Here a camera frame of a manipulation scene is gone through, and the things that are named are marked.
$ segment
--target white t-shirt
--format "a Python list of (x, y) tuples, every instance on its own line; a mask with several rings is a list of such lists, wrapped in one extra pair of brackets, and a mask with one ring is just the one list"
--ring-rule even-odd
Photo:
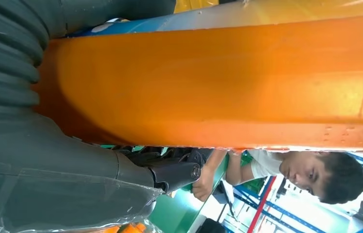
[(274, 153), (266, 150), (248, 150), (248, 152), (253, 157), (250, 166), (255, 179), (280, 174), (281, 161), (275, 157)]

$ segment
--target man's hair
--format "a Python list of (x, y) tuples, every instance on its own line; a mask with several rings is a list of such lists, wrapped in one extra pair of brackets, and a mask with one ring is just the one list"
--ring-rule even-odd
[(343, 204), (355, 200), (363, 192), (363, 166), (355, 158), (345, 152), (330, 152), (319, 159), (330, 173), (321, 202)]

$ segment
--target man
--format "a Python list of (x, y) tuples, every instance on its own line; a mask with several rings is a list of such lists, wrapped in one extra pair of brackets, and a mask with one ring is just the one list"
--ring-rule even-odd
[[(249, 153), (253, 160), (240, 167), (241, 156), (228, 152), (226, 181), (231, 185), (281, 173), (323, 203), (346, 203), (363, 192), (363, 167), (347, 153), (265, 150), (249, 150)], [(204, 165), (200, 179), (193, 184), (193, 193), (199, 200), (205, 201), (211, 194), (215, 171), (225, 156), (226, 151), (214, 150)]]

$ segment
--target orange object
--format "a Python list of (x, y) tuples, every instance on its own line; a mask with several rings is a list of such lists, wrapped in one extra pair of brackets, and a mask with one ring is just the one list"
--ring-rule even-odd
[(111, 227), (104, 231), (104, 233), (117, 233), (120, 230), (120, 227)]
[(363, 16), (60, 39), (40, 72), (89, 142), (363, 150)]
[(143, 233), (146, 229), (145, 225), (138, 223), (136, 226), (129, 224), (123, 229), (122, 233)]

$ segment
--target orange beam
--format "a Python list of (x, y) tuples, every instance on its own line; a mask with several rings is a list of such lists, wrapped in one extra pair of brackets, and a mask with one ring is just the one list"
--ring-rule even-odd
[(96, 143), (363, 149), (363, 16), (53, 41), (37, 110)]

